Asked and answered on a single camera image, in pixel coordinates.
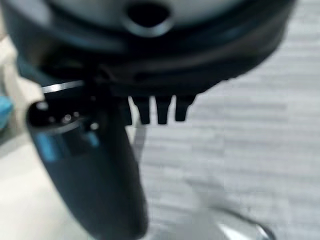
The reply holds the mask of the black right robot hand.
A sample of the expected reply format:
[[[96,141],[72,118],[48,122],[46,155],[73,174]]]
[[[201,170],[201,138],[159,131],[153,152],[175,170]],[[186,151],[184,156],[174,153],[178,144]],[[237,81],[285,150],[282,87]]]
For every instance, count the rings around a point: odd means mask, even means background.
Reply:
[[[243,75],[280,45],[294,0],[3,0],[21,77],[40,85],[26,128],[59,195],[97,240],[149,226],[126,126],[187,118],[197,95]]]

